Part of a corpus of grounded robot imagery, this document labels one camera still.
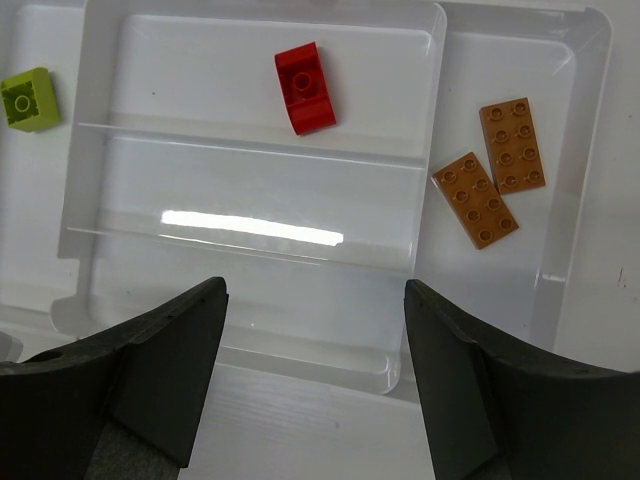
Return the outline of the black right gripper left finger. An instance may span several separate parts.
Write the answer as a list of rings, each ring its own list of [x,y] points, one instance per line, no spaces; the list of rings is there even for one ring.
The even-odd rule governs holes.
[[[224,279],[1,364],[5,479],[175,479],[189,465],[228,306]]]

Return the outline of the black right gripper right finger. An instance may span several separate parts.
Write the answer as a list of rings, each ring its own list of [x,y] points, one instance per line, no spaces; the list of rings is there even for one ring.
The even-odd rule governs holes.
[[[571,360],[405,287],[406,329],[439,479],[635,479],[639,376]]]

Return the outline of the brown lego plate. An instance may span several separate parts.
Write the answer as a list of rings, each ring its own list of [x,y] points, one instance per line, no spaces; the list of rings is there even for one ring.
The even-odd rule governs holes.
[[[432,179],[478,250],[519,229],[473,152],[442,167],[432,174]]]

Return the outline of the lime green curved lego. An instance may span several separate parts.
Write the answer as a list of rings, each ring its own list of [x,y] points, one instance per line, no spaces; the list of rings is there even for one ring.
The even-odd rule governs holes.
[[[34,133],[61,122],[51,75],[44,67],[4,79],[1,100],[9,128]]]

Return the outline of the red curved lego brick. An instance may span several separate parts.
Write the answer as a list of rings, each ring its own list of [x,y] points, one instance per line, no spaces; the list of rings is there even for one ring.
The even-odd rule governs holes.
[[[280,52],[274,62],[294,132],[303,136],[336,125],[316,43]]]

